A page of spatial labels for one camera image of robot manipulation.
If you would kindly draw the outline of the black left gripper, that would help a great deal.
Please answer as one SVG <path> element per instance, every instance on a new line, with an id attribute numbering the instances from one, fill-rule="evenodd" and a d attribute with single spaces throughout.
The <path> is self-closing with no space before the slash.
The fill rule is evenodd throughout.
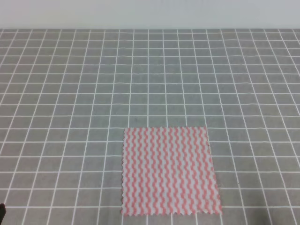
<path id="1" fill-rule="evenodd" d="M 0 204 L 0 222 L 3 221 L 3 218 L 6 214 L 6 207 L 5 207 L 5 204 L 1 203 Z"/>

